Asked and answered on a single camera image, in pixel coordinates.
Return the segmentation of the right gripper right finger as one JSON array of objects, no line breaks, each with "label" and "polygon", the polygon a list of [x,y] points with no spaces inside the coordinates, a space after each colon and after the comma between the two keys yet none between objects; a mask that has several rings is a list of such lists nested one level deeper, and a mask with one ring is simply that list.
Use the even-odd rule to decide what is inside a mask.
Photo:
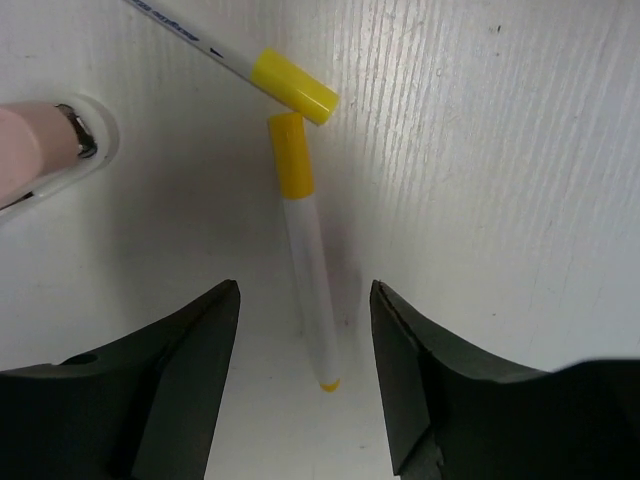
[{"label": "right gripper right finger", "polygon": [[381,281],[370,312],[397,477],[638,477],[637,360],[526,367],[431,321]]}]

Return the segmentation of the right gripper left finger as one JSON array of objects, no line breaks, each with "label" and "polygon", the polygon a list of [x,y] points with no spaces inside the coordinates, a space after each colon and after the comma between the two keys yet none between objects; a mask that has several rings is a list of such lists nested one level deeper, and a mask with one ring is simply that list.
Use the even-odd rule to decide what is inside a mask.
[{"label": "right gripper left finger", "polygon": [[1,374],[5,479],[201,479],[240,310],[227,280],[60,364]]}]

